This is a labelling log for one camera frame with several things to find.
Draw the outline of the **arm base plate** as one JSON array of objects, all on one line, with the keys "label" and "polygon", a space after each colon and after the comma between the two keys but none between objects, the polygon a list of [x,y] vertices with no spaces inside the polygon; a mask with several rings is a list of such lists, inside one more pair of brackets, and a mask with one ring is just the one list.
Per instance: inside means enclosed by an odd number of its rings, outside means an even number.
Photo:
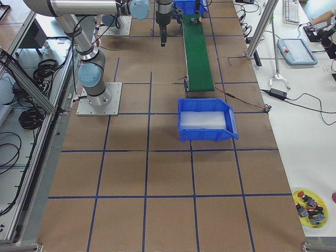
[{"label": "arm base plate", "polygon": [[131,16],[102,15],[99,25],[98,36],[129,36],[131,28]]},{"label": "arm base plate", "polygon": [[122,92],[121,82],[106,82],[106,89],[100,96],[90,96],[83,88],[77,107],[78,116],[118,116]]}]

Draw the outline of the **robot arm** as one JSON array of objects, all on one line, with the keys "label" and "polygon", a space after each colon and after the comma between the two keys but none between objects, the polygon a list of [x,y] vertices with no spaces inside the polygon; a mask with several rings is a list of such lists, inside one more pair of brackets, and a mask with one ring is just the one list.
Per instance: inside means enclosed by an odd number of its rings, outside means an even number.
[{"label": "robot arm", "polygon": [[111,14],[114,17],[132,16],[146,19],[150,13],[150,1],[25,1],[37,14],[55,17],[64,33],[73,40],[78,51],[80,66],[78,80],[83,86],[84,99],[77,114],[81,116],[117,115],[122,84],[103,80],[106,63],[103,52],[81,28],[76,15]]},{"label": "robot arm", "polygon": [[[170,24],[174,12],[180,8],[184,14],[201,13],[206,10],[205,1],[155,1],[155,19],[160,28]],[[128,6],[121,14],[102,15],[102,23],[112,28],[121,28],[121,16],[131,15],[135,19],[143,20],[149,16],[151,1],[127,1]]]}]

